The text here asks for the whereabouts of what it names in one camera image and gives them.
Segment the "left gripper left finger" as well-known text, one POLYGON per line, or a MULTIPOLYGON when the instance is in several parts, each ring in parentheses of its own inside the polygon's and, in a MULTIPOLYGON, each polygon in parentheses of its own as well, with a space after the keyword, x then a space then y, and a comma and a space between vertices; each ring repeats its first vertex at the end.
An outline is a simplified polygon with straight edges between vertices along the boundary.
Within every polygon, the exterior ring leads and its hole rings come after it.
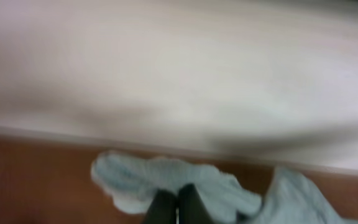
POLYGON ((176 224, 176 209, 177 197, 166 190, 158 190, 142 224, 176 224))

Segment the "light blue t-shirt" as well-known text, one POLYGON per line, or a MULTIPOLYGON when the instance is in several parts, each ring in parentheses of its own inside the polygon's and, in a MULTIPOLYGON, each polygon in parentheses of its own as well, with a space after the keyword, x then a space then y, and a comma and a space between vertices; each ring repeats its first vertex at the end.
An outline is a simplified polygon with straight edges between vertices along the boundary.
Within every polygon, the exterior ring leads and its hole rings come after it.
POLYGON ((309 177, 286 167, 273 169, 264 194, 215 166, 169 157, 105 152, 93 161, 90 176, 118 210, 143 219, 157 191, 166 190, 177 197, 179 223, 178 193, 194 184, 214 223, 358 223, 358 215, 341 213, 309 177))

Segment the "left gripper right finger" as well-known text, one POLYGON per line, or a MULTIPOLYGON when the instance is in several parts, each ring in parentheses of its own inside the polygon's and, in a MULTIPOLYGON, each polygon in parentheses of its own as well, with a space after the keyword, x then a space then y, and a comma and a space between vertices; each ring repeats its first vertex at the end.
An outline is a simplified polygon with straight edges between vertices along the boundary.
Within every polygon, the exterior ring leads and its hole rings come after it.
POLYGON ((178 193, 179 224, 213 224, 194 184, 182 187, 178 193))

